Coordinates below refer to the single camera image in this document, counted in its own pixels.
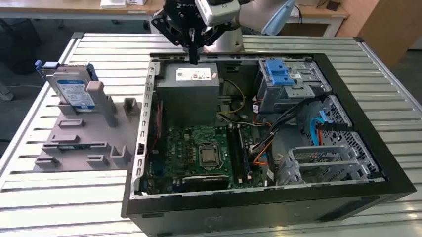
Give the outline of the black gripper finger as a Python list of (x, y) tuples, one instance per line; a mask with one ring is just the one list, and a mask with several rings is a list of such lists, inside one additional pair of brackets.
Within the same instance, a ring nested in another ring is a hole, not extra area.
[(198, 64), (199, 61), (199, 49), (205, 46), (211, 46), (214, 42), (218, 40), (218, 38), (223, 35), (226, 31), (231, 28), (231, 23), (226, 22), (223, 24), (219, 24), (214, 27), (211, 27), (209, 30), (203, 31), (206, 29), (205, 24), (200, 26), (196, 26), (194, 28), (194, 64)]
[(182, 46), (188, 53), (190, 64), (195, 64), (195, 49), (191, 41), (191, 34), (188, 28), (180, 28), (174, 25), (172, 21), (167, 20), (164, 11), (158, 11), (151, 20), (152, 26), (166, 36), (175, 46)]

